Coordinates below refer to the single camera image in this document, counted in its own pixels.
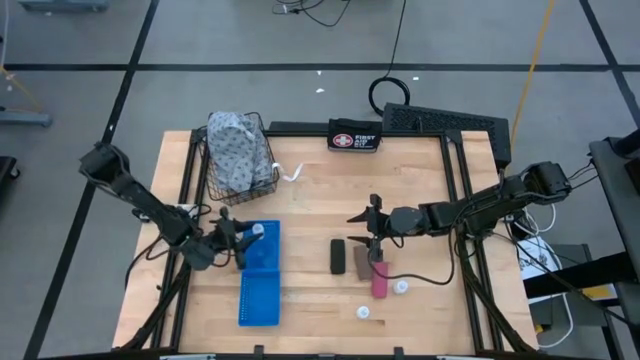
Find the small white bottle cap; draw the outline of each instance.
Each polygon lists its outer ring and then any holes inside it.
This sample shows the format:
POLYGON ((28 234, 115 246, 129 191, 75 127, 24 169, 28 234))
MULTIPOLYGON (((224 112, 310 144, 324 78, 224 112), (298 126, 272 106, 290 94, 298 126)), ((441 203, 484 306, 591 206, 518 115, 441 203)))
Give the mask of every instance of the small white bottle cap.
POLYGON ((264 239, 264 226, 262 224, 253 224, 253 227, 251 227, 251 231, 254 234, 262 234, 262 236, 260 236, 260 239, 264 239))
POLYGON ((358 316, 358 319, 366 319, 369 317, 369 308, 366 306, 360 306, 358 308, 358 311, 356 311, 356 316, 358 316))
POLYGON ((404 280, 396 281, 396 283, 393 284, 393 292, 397 295, 404 294, 407 290, 409 290, 409 283, 404 280))

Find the red cross logo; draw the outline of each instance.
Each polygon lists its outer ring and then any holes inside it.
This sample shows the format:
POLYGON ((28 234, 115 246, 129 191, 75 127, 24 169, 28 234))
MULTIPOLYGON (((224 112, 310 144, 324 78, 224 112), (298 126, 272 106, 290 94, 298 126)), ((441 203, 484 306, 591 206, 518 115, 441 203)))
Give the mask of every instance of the red cross logo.
POLYGON ((339 134, 333 137, 333 144, 337 147, 349 147, 353 144, 353 138, 347 134, 339 134))

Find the patterned cloth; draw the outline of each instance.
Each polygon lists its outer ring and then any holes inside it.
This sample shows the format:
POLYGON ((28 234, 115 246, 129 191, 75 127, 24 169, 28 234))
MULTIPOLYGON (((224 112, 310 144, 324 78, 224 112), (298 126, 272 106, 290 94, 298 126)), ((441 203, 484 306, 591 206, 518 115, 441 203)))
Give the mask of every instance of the patterned cloth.
POLYGON ((219 189, 241 192, 271 180, 267 140, 257 120, 238 113, 212 113, 207 142, 219 189))

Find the wooden tabletop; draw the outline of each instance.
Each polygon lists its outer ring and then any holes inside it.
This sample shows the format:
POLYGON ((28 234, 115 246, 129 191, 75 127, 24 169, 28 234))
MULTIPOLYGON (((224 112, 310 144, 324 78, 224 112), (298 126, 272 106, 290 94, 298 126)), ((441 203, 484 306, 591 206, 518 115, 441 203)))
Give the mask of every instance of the wooden tabletop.
MULTIPOLYGON (((465 132, 463 139, 474 191, 496 184, 487 134, 465 132)), ((189 132, 164 135, 151 190, 165 203, 177 202, 188 140, 189 132)), ((347 224, 345 220, 364 210, 369 194, 382 197, 386 212, 398 206, 449 200, 439 141, 385 138, 375 154, 331 152, 325 138, 278 137, 270 143, 276 161, 287 171, 305 164, 300 178, 293 183, 280 181, 274 194, 234 206, 231 211, 240 220, 281 221, 280 325, 239 327, 240 273, 234 266, 210 267, 192 274, 180 351, 251 353, 254 345, 261 344, 267 353, 390 354, 393 347, 402 346, 406 354, 473 354, 457 258, 451 284, 436 286, 407 279, 410 287, 406 294, 390 291, 386 299, 373 299, 370 284, 358 281, 353 242, 347 241, 346 274, 329 272, 331 239, 368 235, 364 224, 347 224), (362 305, 371 310, 367 320, 356 317, 356 309, 362 305)), ((453 146, 451 156, 461 194, 453 146)), ((196 164, 191 197, 198 169, 196 164)), ((222 205, 205 198, 214 213, 222 205)), ((201 220, 205 231, 211 229, 208 220, 214 217, 201 220)), ((136 252, 157 233, 154 224, 142 225, 136 252)), ((450 271, 446 236, 408 238, 403 249, 385 241, 383 248, 390 274, 411 272, 443 280, 450 271)), ((513 245, 494 237, 485 241, 485 250, 498 307, 522 338, 537 347, 513 245)), ((134 268, 114 345, 129 340, 157 304, 156 285, 162 283, 164 267, 165 261, 158 260, 142 261, 134 268)), ((485 347, 491 348, 486 312, 477 302, 485 347)), ((169 342, 173 314, 171 308, 163 344, 169 342)))

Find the blue tray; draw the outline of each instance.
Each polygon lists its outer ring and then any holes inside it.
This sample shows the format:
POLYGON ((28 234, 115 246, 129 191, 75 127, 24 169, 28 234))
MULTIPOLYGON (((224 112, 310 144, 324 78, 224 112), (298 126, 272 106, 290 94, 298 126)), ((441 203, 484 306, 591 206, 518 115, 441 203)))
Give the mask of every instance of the blue tray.
POLYGON ((280 323, 280 270, 244 270, 238 312, 240 326, 278 325, 280 323))
MULTIPOLYGON (((239 326, 275 326, 280 323, 280 221, 256 221, 264 237, 246 252, 247 266, 240 286, 239 326)), ((251 230, 244 236, 253 235, 251 230)))

